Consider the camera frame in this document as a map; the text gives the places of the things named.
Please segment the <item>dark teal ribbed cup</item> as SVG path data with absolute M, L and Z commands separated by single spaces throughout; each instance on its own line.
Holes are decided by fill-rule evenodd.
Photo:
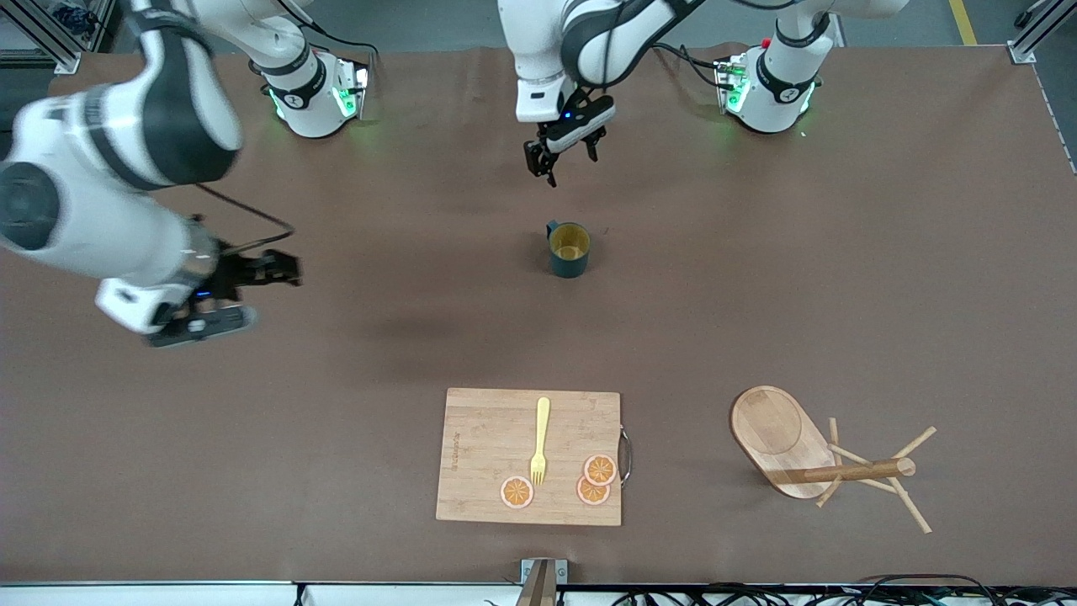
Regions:
M 590 246 L 590 234 L 575 222 L 550 221 L 546 226 L 549 244 L 549 266 L 559 279 L 577 279 L 585 273 Z

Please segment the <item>wooden mug tree rack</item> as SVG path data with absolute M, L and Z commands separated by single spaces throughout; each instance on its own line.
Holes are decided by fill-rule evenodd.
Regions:
M 901 480 L 915 475 L 912 453 L 935 436 L 934 426 L 889 459 L 869 460 L 841 446 L 835 418 L 830 418 L 830 432 L 824 434 L 787 391 L 770 385 L 743 391 L 732 403 L 729 422 L 735 441 L 782 495 L 812 501 L 822 508 L 839 488 L 872 487 L 896 496 L 920 531 L 932 533 Z

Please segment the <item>bamboo cutting board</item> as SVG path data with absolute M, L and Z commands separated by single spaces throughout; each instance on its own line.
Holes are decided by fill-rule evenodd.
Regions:
M 530 479 L 536 401 L 551 401 L 546 473 L 530 506 L 500 499 L 509 476 Z M 443 415 L 436 518 L 439 521 L 581 527 L 623 525 L 623 398 L 616 392 L 550 389 L 450 387 Z M 603 505 L 576 495 L 582 464 L 602 454 L 617 461 L 619 478 Z

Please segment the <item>yellow plastic fork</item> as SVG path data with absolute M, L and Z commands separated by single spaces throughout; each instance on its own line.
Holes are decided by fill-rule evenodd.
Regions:
M 551 401 L 549 397 L 540 396 L 538 401 L 536 401 L 534 452 L 530 460 L 530 465 L 528 465 L 530 481 L 534 487 L 541 487 L 546 473 L 547 460 L 545 457 L 544 449 L 546 445 L 547 429 L 549 429 L 550 408 Z

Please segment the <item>white table edge rail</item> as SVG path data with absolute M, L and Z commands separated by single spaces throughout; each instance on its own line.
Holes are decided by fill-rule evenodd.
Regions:
M 515 606 L 512 584 L 12 584 L 0 606 Z

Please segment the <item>metal bracket at table edge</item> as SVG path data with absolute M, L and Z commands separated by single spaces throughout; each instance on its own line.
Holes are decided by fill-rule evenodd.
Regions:
M 565 606 L 560 588 L 569 581 L 567 559 L 524 559 L 520 561 L 522 591 L 516 606 Z

